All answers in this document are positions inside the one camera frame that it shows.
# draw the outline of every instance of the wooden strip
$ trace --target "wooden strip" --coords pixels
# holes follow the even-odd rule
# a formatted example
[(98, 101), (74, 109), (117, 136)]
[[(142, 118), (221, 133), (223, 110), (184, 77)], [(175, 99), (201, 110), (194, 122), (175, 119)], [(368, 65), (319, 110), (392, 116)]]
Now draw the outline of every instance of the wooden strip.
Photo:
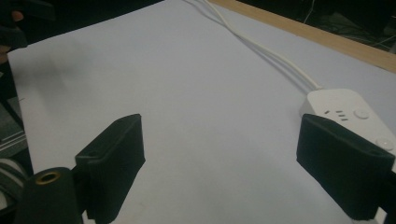
[(337, 50), (396, 74), (396, 54), (375, 49), (339, 35), (333, 35), (315, 27), (278, 16), (274, 13), (249, 6), (236, 0), (210, 0), (210, 2), (250, 17), (256, 21), (267, 23), (284, 31), (312, 40), (320, 45)]

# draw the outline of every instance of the white tabletop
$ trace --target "white tabletop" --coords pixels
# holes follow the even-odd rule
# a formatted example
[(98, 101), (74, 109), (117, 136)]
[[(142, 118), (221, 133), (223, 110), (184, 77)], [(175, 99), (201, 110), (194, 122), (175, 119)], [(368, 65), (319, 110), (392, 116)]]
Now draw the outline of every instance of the white tabletop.
[[(359, 92), (396, 133), (396, 75), (222, 9), (328, 89)], [(167, 0), (10, 54), (36, 172), (142, 115), (147, 162), (114, 223), (346, 223), (296, 161), (307, 88), (215, 22)]]

